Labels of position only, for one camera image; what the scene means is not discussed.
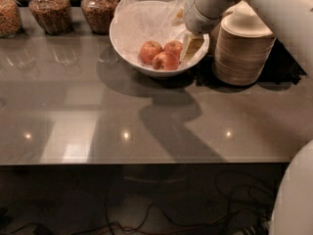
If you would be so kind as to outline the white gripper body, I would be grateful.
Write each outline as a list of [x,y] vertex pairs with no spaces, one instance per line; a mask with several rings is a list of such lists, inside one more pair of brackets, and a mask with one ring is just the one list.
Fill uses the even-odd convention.
[[212,32],[220,22],[224,7],[224,0],[187,0],[183,10],[186,29],[194,34]]

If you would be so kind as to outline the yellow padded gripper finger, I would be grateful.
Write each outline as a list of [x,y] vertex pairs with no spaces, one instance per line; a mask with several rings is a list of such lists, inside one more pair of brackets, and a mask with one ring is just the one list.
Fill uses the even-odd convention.
[[171,24],[174,26],[178,26],[183,23],[184,23],[184,11],[183,9],[179,9],[173,14]]
[[183,38],[183,49],[180,55],[182,62],[190,61],[204,43],[202,35],[186,33]]

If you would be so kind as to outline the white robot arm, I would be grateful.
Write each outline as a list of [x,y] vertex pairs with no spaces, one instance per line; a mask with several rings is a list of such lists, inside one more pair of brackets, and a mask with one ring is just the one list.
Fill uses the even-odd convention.
[[[187,0],[183,19],[195,34],[211,32],[238,0]],[[313,76],[313,0],[244,0]],[[289,164],[276,197],[269,235],[313,235],[313,141]]]

